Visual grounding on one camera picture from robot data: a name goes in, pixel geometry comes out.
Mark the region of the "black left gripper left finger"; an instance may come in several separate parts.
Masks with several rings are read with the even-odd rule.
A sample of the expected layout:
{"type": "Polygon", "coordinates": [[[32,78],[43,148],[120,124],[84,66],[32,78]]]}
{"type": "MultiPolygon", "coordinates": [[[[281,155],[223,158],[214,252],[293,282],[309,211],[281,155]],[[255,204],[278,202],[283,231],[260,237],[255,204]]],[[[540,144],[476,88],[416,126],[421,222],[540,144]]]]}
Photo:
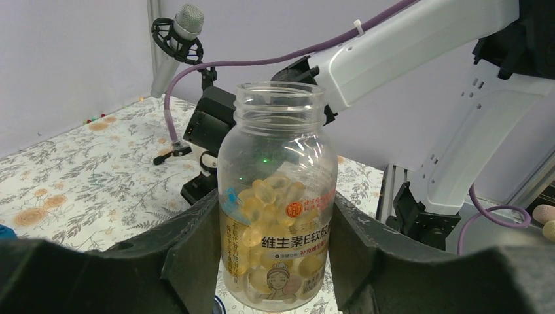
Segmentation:
{"type": "Polygon", "coordinates": [[[211,313],[220,261],[218,194],[106,251],[1,241],[2,313],[211,313]]]}

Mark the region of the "round clear blue pill case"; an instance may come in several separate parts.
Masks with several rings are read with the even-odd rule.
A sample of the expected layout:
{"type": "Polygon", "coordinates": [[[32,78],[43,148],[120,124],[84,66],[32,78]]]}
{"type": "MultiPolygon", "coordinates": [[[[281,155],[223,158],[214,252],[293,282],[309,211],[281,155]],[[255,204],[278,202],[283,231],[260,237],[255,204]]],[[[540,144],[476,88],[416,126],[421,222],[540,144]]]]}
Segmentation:
{"type": "Polygon", "coordinates": [[[226,314],[226,308],[218,296],[214,296],[212,314],[226,314]]]}

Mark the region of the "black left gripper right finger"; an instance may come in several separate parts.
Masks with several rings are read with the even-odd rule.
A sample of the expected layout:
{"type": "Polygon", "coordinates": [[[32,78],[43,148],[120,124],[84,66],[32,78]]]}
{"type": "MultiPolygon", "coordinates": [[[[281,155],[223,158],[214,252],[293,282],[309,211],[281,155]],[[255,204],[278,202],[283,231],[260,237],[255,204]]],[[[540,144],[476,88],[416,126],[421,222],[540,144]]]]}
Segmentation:
{"type": "Polygon", "coordinates": [[[343,313],[553,313],[554,246],[458,257],[334,199],[329,262],[343,313]]]}

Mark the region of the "small amber pill bottle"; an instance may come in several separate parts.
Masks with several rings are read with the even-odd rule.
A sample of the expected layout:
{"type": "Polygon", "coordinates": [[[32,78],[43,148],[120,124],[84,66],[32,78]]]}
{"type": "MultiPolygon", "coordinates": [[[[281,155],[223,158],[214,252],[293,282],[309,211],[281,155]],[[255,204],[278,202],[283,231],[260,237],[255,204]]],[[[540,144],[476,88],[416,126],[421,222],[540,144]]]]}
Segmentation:
{"type": "Polygon", "coordinates": [[[250,82],[217,157],[221,260],[237,301],[267,312],[308,303],[327,263],[338,157],[322,89],[250,82]]]}

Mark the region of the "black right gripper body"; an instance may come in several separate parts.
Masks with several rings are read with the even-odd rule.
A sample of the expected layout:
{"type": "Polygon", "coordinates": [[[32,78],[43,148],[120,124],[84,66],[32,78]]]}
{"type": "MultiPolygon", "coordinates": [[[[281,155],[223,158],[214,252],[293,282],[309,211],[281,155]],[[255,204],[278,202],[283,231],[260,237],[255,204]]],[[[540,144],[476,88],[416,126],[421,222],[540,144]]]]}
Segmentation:
{"type": "Polygon", "coordinates": [[[217,154],[236,124],[235,99],[234,94],[218,87],[206,88],[186,127],[183,139],[200,165],[200,173],[181,189],[182,197],[191,205],[217,188],[217,154]]]}

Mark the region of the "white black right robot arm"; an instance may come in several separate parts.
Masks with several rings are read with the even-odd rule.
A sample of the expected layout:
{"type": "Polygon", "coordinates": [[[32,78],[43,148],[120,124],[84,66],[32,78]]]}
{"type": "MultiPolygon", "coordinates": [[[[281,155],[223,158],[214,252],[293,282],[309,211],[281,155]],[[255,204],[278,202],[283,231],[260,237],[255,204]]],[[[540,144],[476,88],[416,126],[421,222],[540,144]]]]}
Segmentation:
{"type": "MultiPolygon", "coordinates": [[[[391,1],[199,1],[205,61],[282,56],[345,32],[391,1]]],[[[471,68],[466,44],[387,83],[340,113],[327,126],[339,154],[385,169],[415,170],[439,137],[471,68]]],[[[480,173],[476,192],[484,203],[508,203],[554,152],[554,95],[519,121],[480,173]]]]}

